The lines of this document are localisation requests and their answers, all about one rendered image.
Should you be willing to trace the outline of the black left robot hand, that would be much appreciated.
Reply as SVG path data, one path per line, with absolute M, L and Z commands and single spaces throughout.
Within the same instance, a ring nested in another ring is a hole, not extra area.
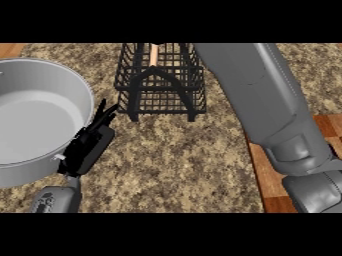
M 102 100 L 91 124 L 79 129 L 62 153 L 57 172 L 71 177 L 87 174 L 115 137 L 109 125 L 118 105 L 104 106 L 106 100 Z

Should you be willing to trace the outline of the large grey metal pot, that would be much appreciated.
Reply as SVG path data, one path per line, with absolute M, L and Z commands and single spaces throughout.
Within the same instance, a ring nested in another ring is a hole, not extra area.
M 0 60 L 0 188 L 57 171 L 57 156 L 93 111 L 91 87 L 69 67 L 35 58 Z

